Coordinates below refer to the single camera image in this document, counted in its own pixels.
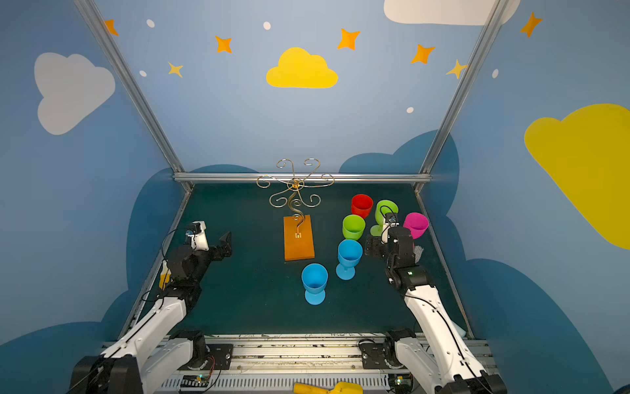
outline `dark green table surface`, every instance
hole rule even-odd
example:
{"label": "dark green table surface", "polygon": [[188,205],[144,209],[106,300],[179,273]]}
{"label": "dark green table surface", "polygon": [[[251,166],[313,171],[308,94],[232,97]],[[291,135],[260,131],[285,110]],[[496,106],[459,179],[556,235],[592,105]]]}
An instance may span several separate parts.
{"label": "dark green table surface", "polygon": [[[202,280],[202,295],[175,330],[202,330],[206,335],[233,333],[350,333],[385,332],[412,328],[415,319],[385,277],[385,261],[363,256],[356,275],[343,281],[335,274],[337,246],[343,240],[341,221],[350,212],[355,194],[367,194],[376,202],[395,201],[400,220],[420,209],[408,184],[343,184],[311,189],[321,196],[311,215],[315,259],[284,261],[284,216],[287,207],[274,208],[269,196],[280,184],[262,189],[255,184],[196,185],[180,225],[204,220],[210,245],[232,231],[233,255],[210,264]],[[363,245],[369,228],[376,224],[374,210],[366,219]],[[169,252],[185,239],[177,231]],[[465,327],[448,279],[428,231],[415,241],[424,248],[420,263],[429,271],[451,317]],[[326,299],[317,306],[304,299],[302,269],[311,262],[328,270]],[[153,298],[157,292],[152,291]]]}

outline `orange wooden base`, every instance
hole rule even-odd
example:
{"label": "orange wooden base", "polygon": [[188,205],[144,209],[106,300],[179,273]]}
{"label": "orange wooden base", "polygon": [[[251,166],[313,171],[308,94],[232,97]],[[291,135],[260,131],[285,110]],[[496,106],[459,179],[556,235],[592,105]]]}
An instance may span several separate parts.
{"label": "orange wooden base", "polygon": [[300,233],[296,234],[298,222],[293,216],[284,217],[284,259],[286,261],[315,258],[311,215],[304,216]]}

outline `yellow handle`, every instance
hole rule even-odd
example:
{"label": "yellow handle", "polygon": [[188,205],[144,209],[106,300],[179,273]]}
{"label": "yellow handle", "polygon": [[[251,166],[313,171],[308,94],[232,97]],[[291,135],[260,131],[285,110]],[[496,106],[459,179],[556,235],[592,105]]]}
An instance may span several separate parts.
{"label": "yellow handle", "polygon": [[296,383],[293,385],[293,392],[295,394],[328,394],[330,391],[325,388],[313,387],[309,385],[303,385],[302,383]]}

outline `yellow star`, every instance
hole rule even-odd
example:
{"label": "yellow star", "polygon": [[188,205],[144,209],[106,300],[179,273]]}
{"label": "yellow star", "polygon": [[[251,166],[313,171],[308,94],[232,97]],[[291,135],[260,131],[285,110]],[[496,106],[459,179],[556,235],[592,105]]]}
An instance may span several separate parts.
{"label": "yellow star", "polygon": [[542,19],[536,18],[534,13],[532,13],[532,16],[529,17],[529,21],[527,21],[527,24],[520,30],[520,32],[527,33],[527,38],[529,38],[532,36],[534,29],[540,22],[542,22]]}
{"label": "yellow star", "polygon": [[341,42],[337,49],[350,48],[354,50],[354,43],[360,32],[348,33],[344,29],[341,29]]}
{"label": "yellow star", "polygon": [[418,45],[418,53],[416,53],[416,57],[413,58],[411,63],[422,62],[426,64],[429,61],[429,55],[433,52],[433,48],[424,48],[422,45]]}
{"label": "yellow star", "polygon": [[175,67],[174,65],[171,64],[171,62],[168,62],[168,65],[171,66],[171,70],[168,72],[169,74],[177,74],[177,75],[180,76],[180,78],[182,78],[182,76],[180,74],[180,69],[183,66]]}
{"label": "yellow star", "polygon": [[218,36],[214,36],[214,38],[216,38],[217,42],[219,43],[219,48],[217,48],[217,52],[227,52],[229,54],[232,53],[232,50],[230,49],[230,41],[232,41],[231,38],[226,38],[225,40],[219,38]]}
{"label": "yellow star", "polygon": [[465,69],[466,67],[468,67],[467,64],[464,64],[462,66],[462,65],[459,64],[459,59],[457,59],[455,61],[455,68],[453,70],[447,72],[446,75],[455,74],[455,76],[457,76],[457,78],[459,79],[459,76],[462,73],[462,70]]}
{"label": "yellow star", "polygon": [[110,20],[110,21],[105,21],[105,26],[107,26],[107,30],[110,31],[111,34],[113,35],[118,35],[118,32],[116,31],[116,29],[114,29],[114,20]]}

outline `gold swirl hook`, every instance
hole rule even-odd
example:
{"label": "gold swirl hook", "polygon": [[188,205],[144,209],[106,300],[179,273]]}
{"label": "gold swirl hook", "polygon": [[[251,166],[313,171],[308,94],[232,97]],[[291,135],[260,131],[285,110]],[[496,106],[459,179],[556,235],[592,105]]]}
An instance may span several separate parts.
{"label": "gold swirl hook", "polygon": [[330,183],[327,183],[326,185],[310,185],[310,186],[304,185],[304,187],[328,187],[335,183],[335,178],[332,175],[327,174],[327,173],[320,175],[319,179],[322,179],[323,181],[330,182]]}
{"label": "gold swirl hook", "polygon": [[[275,179],[276,181],[281,182],[281,183],[284,183],[285,185],[288,185],[288,184],[289,184],[288,182],[285,182],[285,181],[283,181],[282,179],[278,179],[278,178],[276,178],[276,177],[272,177],[271,175],[261,175],[261,176],[259,176],[259,177],[256,179],[256,184],[258,185],[258,187],[261,187],[261,188],[268,188],[269,186],[271,186],[271,184],[272,184],[272,183],[271,183],[271,182],[269,182],[269,180],[264,179],[265,177],[268,177],[268,178],[271,178],[271,179]],[[267,186],[262,186],[262,185],[259,183],[260,181],[266,182],[266,183],[267,183]]]}
{"label": "gold swirl hook", "polygon": [[295,212],[295,214],[293,214],[293,219],[294,220],[299,220],[299,223],[297,223],[297,226],[295,227],[295,233],[299,233],[300,232],[300,225],[302,223],[304,223],[304,212],[300,211],[298,208],[301,204],[299,199],[294,198],[296,194],[299,194],[298,191],[293,192],[293,194],[291,195],[291,197],[289,197],[289,209],[293,212]]}
{"label": "gold swirl hook", "polygon": [[315,208],[316,206],[320,205],[320,203],[321,203],[321,197],[318,196],[317,194],[311,194],[311,198],[310,198],[311,203],[313,202],[313,197],[317,197],[318,198],[317,204],[315,204],[313,206],[310,206],[309,204],[306,204],[304,202],[304,199],[302,198],[302,194],[300,193],[299,190],[297,191],[297,195],[300,197],[300,201],[302,202],[302,204],[304,204],[305,206],[307,206],[309,208]]}
{"label": "gold swirl hook", "polygon": [[278,197],[278,198],[276,199],[276,202],[278,202],[278,201],[280,201],[280,200],[284,200],[284,202],[283,202],[282,204],[280,204],[280,205],[276,205],[276,204],[274,204],[274,203],[272,202],[272,199],[273,199],[275,196],[279,195],[279,194],[283,194],[283,193],[288,192],[289,190],[291,190],[291,189],[290,189],[290,188],[286,188],[285,190],[283,190],[283,191],[281,191],[281,192],[279,192],[279,193],[276,193],[276,194],[271,194],[271,196],[269,196],[269,204],[271,204],[271,205],[272,205],[272,207],[274,207],[274,208],[282,208],[283,206],[287,205],[287,203],[289,202],[289,200],[290,200],[291,198],[293,198],[293,197],[291,197],[291,198],[286,198],[286,197],[284,197],[284,196],[282,196],[282,197]]}
{"label": "gold swirl hook", "polygon": [[311,171],[311,173],[310,173],[310,174],[308,174],[306,177],[302,178],[302,181],[307,180],[307,179],[308,179],[311,175],[313,175],[313,173],[314,173],[315,171],[317,171],[317,170],[318,170],[319,166],[321,166],[321,162],[320,162],[319,160],[317,160],[317,159],[306,159],[306,160],[304,160],[304,165],[305,165],[305,166],[312,166],[314,163],[308,163],[308,161],[310,161],[310,160],[315,160],[315,161],[317,161],[317,167],[315,167],[315,170]]}
{"label": "gold swirl hook", "polygon": [[293,166],[293,161],[291,161],[289,159],[279,160],[278,163],[276,163],[276,167],[284,168],[287,165],[287,162],[291,163],[291,172],[293,173],[293,177],[295,178],[295,168]]}

